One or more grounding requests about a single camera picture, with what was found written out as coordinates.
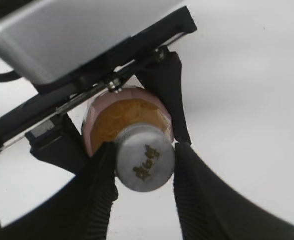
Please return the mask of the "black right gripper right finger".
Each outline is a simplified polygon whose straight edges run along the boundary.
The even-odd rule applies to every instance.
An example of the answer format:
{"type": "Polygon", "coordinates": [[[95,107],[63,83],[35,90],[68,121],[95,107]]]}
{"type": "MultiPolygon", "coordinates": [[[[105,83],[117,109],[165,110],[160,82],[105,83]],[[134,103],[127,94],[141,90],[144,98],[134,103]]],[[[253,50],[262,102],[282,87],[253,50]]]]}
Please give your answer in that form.
{"type": "Polygon", "coordinates": [[[175,145],[174,196],[185,240],[294,240],[294,225],[221,180],[187,143],[175,145]]]}

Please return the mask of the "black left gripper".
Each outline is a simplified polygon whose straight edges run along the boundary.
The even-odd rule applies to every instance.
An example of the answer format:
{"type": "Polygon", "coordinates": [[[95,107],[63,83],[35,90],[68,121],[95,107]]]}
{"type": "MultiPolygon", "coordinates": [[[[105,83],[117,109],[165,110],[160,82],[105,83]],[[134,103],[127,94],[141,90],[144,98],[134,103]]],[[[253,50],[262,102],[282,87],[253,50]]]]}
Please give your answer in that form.
{"type": "MultiPolygon", "coordinates": [[[[66,76],[66,80],[50,91],[41,90],[20,106],[0,117],[0,152],[7,141],[20,136],[28,128],[68,106],[80,104],[80,97],[97,91],[97,84],[111,79],[116,67],[129,66],[117,74],[133,72],[152,60],[155,50],[196,31],[196,25],[186,6],[154,23],[137,35],[116,45],[107,53],[66,76]]],[[[71,173],[79,172],[89,160],[82,137],[68,114],[57,115],[29,132],[30,153],[39,161],[49,163],[71,173]]]]}

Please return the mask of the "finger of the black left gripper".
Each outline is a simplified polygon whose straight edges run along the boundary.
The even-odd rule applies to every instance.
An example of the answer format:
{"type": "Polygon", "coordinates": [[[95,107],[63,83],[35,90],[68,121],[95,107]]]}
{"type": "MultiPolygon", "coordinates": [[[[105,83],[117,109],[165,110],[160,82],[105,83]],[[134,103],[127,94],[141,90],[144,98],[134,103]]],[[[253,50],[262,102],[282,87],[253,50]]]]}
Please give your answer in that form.
{"type": "Polygon", "coordinates": [[[178,54],[168,52],[158,63],[151,63],[140,70],[136,77],[143,87],[155,95],[171,116],[175,140],[191,144],[182,101],[182,63],[178,54]]]}

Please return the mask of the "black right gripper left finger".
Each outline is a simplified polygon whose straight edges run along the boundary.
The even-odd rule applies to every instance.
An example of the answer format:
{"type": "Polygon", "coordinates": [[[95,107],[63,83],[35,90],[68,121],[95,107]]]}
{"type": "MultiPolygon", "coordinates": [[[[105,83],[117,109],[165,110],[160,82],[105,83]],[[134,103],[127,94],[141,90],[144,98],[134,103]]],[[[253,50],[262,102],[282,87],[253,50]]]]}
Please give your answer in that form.
{"type": "Polygon", "coordinates": [[[104,240],[117,199],[115,144],[105,142],[87,165],[39,207],[0,230],[0,240],[104,240]]]}

